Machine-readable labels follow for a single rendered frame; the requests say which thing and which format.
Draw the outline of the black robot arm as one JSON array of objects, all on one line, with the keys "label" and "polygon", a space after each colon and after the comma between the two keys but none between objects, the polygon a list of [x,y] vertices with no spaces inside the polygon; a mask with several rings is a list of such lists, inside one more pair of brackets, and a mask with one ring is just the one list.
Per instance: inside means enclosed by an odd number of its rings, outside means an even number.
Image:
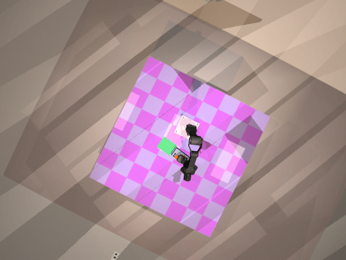
[{"label": "black robot arm", "polygon": [[196,125],[191,125],[188,124],[186,127],[186,133],[189,137],[189,142],[188,142],[188,146],[189,145],[199,145],[200,148],[197,151],[192,151],[190,146],[190,158],[189,161],[185,164],[185,167],[183,166],[181,168],[181,172],[184,174],[184,180],[189,182],[191,181],[191,175],[195,174],[195,162],[197,160],[197,157],[199,155],[199,151],[202,148],[202,142],[203,139],[201,136],[197,136],[197,126]]}]

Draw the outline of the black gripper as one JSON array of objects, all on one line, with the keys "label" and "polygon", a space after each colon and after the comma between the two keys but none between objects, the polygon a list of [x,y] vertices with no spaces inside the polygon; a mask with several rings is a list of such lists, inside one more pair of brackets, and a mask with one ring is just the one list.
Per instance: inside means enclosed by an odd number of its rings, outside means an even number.
[{"label": "black gripper", "polygon": [[[186,158],[183,157],[182,155],[179,155],[179,157],[177,158],[177,161],[178,161],[179,163],[184,164],[184,165],[183,165],[184,167],[185,167],[185,164],[188,162],[188,160],[186,160]],[[195,170],[197,170],[198,167],[197,167],[196,165],[194,165],[194,166],[195,166]]]}]

